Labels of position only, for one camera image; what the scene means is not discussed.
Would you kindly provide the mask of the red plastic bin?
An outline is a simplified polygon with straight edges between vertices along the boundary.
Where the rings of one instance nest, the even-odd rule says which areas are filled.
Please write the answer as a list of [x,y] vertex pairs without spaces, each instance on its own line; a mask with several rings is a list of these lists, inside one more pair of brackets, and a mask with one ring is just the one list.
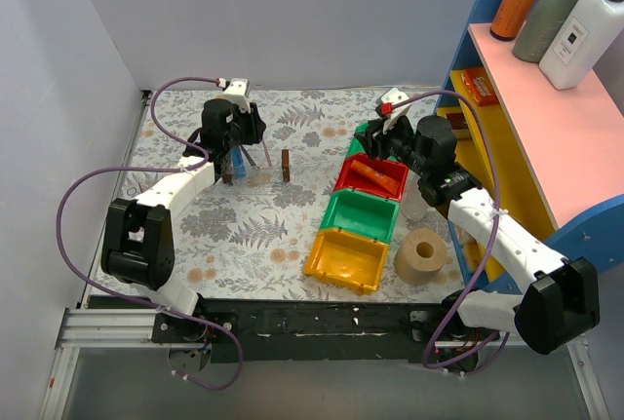
[[352,189],[400,202],[409,172],[398,162],[372,160],[364,153],[357,153],[344,161],[333,191]]

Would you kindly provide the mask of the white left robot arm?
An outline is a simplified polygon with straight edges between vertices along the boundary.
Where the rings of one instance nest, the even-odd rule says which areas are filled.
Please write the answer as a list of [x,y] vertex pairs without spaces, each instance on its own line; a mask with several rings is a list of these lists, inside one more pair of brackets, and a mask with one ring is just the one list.
[[174,330],[185,341],[200,340],[208,320],[195,310],[199,294],[175,272],[174,220],[220,179],[230,151],[260,144],[265,129],[254,102],[231,96],[206,101],[201,126],[187,139],[176,171],[108,208],[102,271],[133,286],[151,302],[177,311]]

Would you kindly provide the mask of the clear plastic cup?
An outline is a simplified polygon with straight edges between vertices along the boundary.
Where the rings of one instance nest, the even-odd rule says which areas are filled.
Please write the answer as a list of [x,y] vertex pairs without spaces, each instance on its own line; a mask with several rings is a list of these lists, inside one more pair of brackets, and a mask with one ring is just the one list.
[[408,182],[401,204],[401,214],[408,220],[420,220],[428,211],[428,204],[418,189],[420,177],[414,175]]

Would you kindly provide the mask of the blue toothpaste tube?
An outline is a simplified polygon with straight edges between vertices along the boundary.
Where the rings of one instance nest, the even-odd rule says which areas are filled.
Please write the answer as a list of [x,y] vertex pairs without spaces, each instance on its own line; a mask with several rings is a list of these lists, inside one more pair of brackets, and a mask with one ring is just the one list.
[[237,179],[244,178],[246,176],[246,167],[240,147],[233,147],[230,151],[230,156],[233,176]]

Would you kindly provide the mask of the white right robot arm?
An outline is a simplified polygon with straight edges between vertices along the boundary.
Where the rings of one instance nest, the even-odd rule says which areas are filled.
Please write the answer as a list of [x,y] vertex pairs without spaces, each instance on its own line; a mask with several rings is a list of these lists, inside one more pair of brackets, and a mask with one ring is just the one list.
[[585,258],[570,260],[533,237],[503,211],[481,182],[456,161],[448,120],[432,115],[416,126],[400,117],[368,122],[355,135],[373,160],[393,157],[418,179],[423,200],[485,246],[519,291],[501,294],[468,285],[441,315],[443,332],[463,339],[475,328],[519,335],[548,355],[600,322],[598,272]]

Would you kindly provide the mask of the green plastic bin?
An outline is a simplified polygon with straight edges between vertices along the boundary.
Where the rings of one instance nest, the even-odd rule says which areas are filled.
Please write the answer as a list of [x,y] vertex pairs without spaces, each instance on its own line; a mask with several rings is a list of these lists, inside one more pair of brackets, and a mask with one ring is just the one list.
[[364,124],[358,126],[355,131],[353,132],[353,136],[351,139],[351,142],[349,144],[349,147],[347,149],[347,152],[345,154],[346,158],[349,158],[355,154],[358,153],[366,153],[366,150],[360,140],[360,138],[362,136],[366,136],[367,133],[367,128],[369,126],[368,122],[365,122]]
[[400,204],[353,189],[331,195],[320,229],[341,229],[390,244]]

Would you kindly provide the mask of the red white small box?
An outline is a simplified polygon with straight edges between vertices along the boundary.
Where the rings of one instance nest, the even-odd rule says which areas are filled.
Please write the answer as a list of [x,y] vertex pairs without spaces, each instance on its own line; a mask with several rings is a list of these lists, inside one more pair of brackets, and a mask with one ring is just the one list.
[[445,114],[445,118],[449,121],[451,130],[458,139],[471,137],[467,120],[462,111],[448,112]]

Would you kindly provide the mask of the yellow plastic bin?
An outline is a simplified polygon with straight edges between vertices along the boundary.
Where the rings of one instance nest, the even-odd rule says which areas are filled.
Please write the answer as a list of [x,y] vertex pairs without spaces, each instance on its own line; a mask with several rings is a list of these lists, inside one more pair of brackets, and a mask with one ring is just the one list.
[[303,274],[358,294],[378,290],[389,245],[339,228],[320,230]]

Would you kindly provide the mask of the clear glass tray brown handles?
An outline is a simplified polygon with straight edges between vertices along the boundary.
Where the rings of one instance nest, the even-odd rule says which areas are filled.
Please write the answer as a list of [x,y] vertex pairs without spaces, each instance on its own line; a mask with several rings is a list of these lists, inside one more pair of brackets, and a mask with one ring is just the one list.
[[[249,149],[247,150],[253,157],[255,151],[250,151]],[[290,165],[290,155],[287,150],[278,150],[276,154],[270,153],[273,163],[272,168],[267,167],[263,149],[260,149],[259,154],[260,157],[258,159],[253,157],[256,163],[260,166],[259,170],[253,169],[243,156],[246,167],[246,176],[244,178],[237,179],[232,173],[231,156],[229,153],[224,163],[221,181],[228,186],[235,185],[240,187],[260,187],[282,183],[287,184],[292,181],[293,174]]]

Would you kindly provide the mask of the grey pump bottle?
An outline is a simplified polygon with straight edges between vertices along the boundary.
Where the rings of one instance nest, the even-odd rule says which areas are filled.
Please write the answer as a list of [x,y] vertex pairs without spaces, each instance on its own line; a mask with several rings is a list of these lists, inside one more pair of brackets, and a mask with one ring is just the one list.
[[538,0],[513,47],[517,59],[538,63],[578,0]]

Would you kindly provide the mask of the blue shelf unit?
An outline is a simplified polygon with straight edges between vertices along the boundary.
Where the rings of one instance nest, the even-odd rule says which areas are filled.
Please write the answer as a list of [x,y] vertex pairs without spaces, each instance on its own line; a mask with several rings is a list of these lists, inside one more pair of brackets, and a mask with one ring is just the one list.
[[[462,111],[458,161],[533,236],[599,272],[623,261],[623,116],[598,75],[555,89],[489,26],[501,0],[475,0],[436,109]],[[483,67],[498,104],[478,106],[462,70]]]

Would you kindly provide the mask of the toilet paper roll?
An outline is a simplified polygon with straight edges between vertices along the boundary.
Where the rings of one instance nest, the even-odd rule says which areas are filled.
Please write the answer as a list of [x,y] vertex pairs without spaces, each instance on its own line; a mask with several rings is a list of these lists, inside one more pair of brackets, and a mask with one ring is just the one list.
[[448,248],[439,234],[416,229],[407,234],[394,258],[399,278],[410,286],[428,284],[449,259]]

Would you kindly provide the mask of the white square bottle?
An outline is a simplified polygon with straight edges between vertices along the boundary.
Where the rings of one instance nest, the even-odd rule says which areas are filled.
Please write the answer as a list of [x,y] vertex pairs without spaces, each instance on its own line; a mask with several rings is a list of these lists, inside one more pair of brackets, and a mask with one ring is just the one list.
[[538,66],[557,90],[578,86],[623,31],[623,0],[578,0]]

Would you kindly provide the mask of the orange toothpaste tube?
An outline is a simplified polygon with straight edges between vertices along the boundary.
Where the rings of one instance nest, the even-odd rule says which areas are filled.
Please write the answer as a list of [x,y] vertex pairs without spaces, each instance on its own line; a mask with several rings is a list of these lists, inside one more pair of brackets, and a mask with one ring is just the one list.
[[382,172],[378,172],[360,161],[353,161],[351,168],[354,173],[368,179],[391,194],[395,194],[398,190],[399,183],[396,180],[383,174]]

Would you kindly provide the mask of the green plastic bin near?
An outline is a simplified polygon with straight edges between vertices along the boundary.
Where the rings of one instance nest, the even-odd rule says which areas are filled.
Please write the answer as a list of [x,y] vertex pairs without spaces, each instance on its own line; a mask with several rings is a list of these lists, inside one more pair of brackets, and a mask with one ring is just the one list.
[[320,229],[341,229],[390,244],[400,204],[353,189],[331,195]]

